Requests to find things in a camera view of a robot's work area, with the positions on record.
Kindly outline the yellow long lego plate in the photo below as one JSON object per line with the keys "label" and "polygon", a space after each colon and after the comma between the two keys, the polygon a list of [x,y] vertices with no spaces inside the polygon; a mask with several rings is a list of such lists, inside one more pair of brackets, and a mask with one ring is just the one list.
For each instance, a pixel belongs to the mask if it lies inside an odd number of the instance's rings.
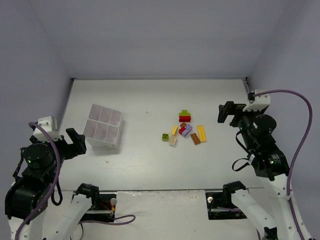
{"label": "yellow long lego plate", "polygon": [[203,125],[198,125],[197,126],[197,130],[198,130],[198,135],[199,135],[200,142],[201,143],[206,142],[207,141],[207,137],[206,137],[204,126]]}

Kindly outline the purple square lego brick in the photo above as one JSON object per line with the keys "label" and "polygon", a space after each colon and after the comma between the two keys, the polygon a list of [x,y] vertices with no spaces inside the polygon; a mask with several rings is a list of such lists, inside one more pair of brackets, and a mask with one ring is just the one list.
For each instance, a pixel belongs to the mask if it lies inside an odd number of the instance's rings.
{"label": "purple square lego brick", "polygon": [[185,128],[185,130],[187,130],[188,132],[190,132],[190,131],[193,129],[193,127],[192,127],[190,124],[187,124],[184,128]]}

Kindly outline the brown lego plate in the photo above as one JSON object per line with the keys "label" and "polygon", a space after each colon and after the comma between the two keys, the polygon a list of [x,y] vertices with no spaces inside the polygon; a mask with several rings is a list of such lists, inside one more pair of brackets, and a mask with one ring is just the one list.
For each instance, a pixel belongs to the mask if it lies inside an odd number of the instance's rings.
{"label": "brown lego plate", "polygon": [[194,143],[195,145],[198,145],[198,144],[201,143],[201,141],[200,141],[200,139],[199,139],[199,137],[197,136],[196,133],[190,134],[190,137],[191,137],[191,139],[192,139],[192,141],[193,141],[193,143]]}

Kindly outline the brown lego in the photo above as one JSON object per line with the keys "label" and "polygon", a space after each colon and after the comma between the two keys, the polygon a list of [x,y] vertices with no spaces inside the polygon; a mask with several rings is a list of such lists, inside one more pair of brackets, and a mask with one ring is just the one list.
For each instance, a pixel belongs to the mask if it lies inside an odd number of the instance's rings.
{"label": "brown lego", "polygon": [[187,124],[186,124],[185,122],[183,122],[183,123],[180,125],[180,128],[181,128],[181,129],[185,129],[186,126],[187,126]]}

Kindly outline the small red lego brick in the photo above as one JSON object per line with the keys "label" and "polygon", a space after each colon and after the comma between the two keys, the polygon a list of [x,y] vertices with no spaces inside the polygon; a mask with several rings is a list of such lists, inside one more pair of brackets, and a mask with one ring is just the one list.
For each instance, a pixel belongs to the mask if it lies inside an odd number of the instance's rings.
{"label": "small red lego brick", "polygon": [[185,127],[181,127],[180,129],[179,129],[179,134],[180,135],[183,135],[183,132],[186,130],[186,128]]}

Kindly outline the yellow curved lego piece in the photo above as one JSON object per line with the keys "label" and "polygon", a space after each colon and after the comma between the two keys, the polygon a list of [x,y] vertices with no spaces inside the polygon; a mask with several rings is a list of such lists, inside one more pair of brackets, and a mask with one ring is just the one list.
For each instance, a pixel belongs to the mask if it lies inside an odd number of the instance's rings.
{"label": "yellow curved lego piece", "polygon": [[176,133],[177,133],[177,130],[178,130],[178,126],[175,125],[175,126],[171,129],[171,135],[172,135],[172,136],[175,136]]}

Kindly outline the green small lego brick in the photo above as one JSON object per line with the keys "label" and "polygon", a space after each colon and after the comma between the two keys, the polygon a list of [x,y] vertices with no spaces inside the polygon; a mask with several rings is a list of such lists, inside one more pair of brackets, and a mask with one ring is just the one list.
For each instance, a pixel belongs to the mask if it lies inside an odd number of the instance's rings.
{"label": "green small lego brick", "polygon": [[163,133],[162,134],[162,141],[168,142],[169,141],[169,134],[168,133]]}

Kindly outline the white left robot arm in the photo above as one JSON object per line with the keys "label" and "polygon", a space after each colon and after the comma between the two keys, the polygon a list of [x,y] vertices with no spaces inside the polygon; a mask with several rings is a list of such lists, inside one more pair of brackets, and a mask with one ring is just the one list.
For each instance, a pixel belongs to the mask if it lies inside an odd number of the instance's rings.
{"label": "white left robot arm", "polygon": [[74,128],[66,129],[72,143],[58,132],[57,119],[47,116],[29,122],[33,130],[31,144],[20,149],[20,161],[13,173],[14,183],[5,196],[7,216],[13,240],[70,240],[77,226],[97,223],[107,226],[125,226],[135,221],[134,214],[115,217],[111,210],[103,220],[86,216],[99,209],[102,203],[99,187],[82,183],[73,193],[73,199],[52,234],[43,235],[43,221],[51,201],[59,206],[63,194],[59,176],[63,162],[84,155],[86,137]]}

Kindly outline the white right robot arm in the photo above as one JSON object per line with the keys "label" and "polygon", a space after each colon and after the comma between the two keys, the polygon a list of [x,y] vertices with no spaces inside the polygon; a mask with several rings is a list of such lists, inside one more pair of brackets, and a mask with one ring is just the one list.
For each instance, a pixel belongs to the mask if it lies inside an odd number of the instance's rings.
{"label": "white right robot arm", "polygon": [[288,183],[290,167],[284,153],[277,147],[272,133],[276,121],[263,110],[246,110],[246,104],[232,101],[219,105],[218,123],[233,116],[230,126],[237,127],[242,136],[239,145],[247,153],[247,163],[262,183],[273,215],[269,215],[250,195],[240,181],[223,186],[227,203],[232,203],[254,225],[262,240],[311,240],[297,210],[291,184]]}

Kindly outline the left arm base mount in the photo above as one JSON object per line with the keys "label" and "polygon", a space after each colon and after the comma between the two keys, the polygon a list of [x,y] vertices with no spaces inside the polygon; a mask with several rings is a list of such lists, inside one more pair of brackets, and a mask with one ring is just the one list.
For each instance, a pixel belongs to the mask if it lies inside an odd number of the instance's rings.
{"label": "left arm base mount", "polygon": [[117,194],[100,193],[97,202],[81,217],[79,224],[102,224],[107,226],[124,226],[136,220],[134,214],[118,215]]}

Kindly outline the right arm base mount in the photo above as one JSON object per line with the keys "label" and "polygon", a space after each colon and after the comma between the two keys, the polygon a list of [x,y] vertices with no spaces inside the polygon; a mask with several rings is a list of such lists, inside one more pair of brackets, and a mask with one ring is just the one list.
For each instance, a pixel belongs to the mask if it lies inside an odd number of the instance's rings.
{"label": "right arm base mount", "polygon": [[242,220],[247,216],[229,200],[225,200],[222,191],[209,191],[205,193],[207,216],[215,220]]}

